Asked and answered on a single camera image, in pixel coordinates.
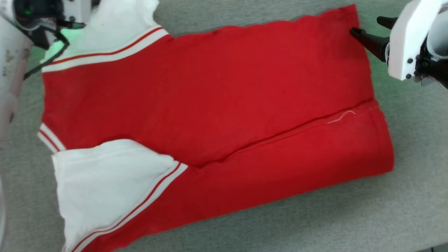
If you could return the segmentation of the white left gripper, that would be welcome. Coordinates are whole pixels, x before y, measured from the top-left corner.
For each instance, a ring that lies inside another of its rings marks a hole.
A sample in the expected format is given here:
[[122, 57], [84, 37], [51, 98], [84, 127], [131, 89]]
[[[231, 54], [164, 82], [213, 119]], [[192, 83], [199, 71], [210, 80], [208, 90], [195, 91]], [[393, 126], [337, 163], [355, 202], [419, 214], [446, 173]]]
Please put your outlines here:
[[39, 48], [49, 48], [62, 29], [82, 29], [91, 17], [92, 0], [13, 0], [12, 24]]

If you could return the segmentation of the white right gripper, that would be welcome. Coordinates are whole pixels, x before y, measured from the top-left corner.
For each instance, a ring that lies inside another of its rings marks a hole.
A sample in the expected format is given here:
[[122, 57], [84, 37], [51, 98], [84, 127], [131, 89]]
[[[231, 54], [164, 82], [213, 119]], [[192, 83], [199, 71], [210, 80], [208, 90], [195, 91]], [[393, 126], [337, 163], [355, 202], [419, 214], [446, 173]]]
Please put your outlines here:
[[391, 30], [390, 38], [355, 27], [349, 33], [381, 62], [388, 62], [391, 77], [447, 87], [446, 0], [412, 0], [398, 17], [378, 16], [377, 23]]

